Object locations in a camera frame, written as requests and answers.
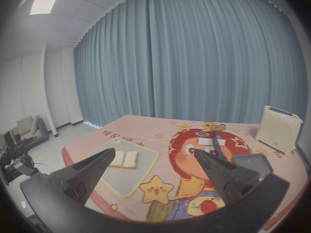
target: ceiling light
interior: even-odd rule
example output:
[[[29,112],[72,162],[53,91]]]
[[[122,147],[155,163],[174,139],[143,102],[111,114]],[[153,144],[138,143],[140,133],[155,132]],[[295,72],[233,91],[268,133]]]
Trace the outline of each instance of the ceiling light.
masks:
[[[53,8],[55,0],[34,0],[30,14],[49,14]]]

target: cushion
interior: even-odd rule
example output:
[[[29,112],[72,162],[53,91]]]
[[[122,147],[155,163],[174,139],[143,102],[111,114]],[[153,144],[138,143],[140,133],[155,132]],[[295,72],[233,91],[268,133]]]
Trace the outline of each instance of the cushion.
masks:
[[[33,136],[36,136],[37,139],[38,139],[38,138],[41,138],[42,135],[41,135],[40,130],[36,130],[36,132],[35,132],[34,134],[32,134],[31,131],[29,131],[29,132],[27,132],[26,134],[23,134],[23,135],[21,136],[21,139],[28,139],[28,138],[31,138],[31,137],[33,137]]]
[[[31,131],[32,118],[28,116],[22,120],[17,121],[18,133],[22,136],[23,134]]]
[[[6,141],[4,139],[4,134],[0,134],[0,149],[4,150],[5,146],[6,146]]]
[[[38,128],[38,121],[40,119],[40,116],[35,116],[34,119],[32,120],[32,125],[31,125],[31,133],[34,134],[37,131]]]
[[[19,132],[18,132],[18,127],[16,126],[15,128],[10,130],[10,135],[11,135],[12,139],[14,139],[14,136],[17,134],[19,134]]]

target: cartoon print tablecloth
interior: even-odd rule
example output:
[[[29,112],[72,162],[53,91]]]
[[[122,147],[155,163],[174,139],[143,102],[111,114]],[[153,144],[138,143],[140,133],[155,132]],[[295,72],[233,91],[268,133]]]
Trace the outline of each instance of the cartoon print tablecloth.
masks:
[[[233,161],[232,157],[236,154],[263,153],[274,173],[290,182],[282,204],[263,228],[268,230],[297,200],[307,181],[307,173],[294,149],[286,157],[257,142],[254,137],[258,127],[258,124],[194,122],[126,115],[64,147],[62,154],[68,166],[114,139],[157,151],[157,161],[131,196],[122,197],[105,182],[99,181],[91,199],[104,213],[118,218],[149,222],[182,220],[224,206],[193,156],[196,148],[213,153],[212,146],[198,145],[197,142],[198,138],[210,138],[213,130],[219,139],[226,140],[221,150],[227,160]]]

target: cable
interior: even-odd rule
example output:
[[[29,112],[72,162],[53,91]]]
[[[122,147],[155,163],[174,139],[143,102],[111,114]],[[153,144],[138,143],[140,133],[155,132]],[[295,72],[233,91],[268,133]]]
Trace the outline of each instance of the cable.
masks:
[[[55,170],[54,170],[53,168],[51,168],[50,166],[48,166],[48,165],[45,165],[45,164],[42,164],[42,163],[38,163],[38,162],[34,162],[34,165],[35,165],[35,164],[40,164],[40,165],[47,166],[47,167],[49,167],[50,169],[52,169],[52,170],[53,170],[53,172],[55,172]]]

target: white toaster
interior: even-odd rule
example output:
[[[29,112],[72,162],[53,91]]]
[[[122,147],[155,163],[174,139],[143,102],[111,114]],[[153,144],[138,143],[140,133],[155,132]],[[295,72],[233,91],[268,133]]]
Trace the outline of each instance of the white toaster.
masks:
[[[262,141],[289,156],[302,123],[299,116],[266,105],[255,140]]]

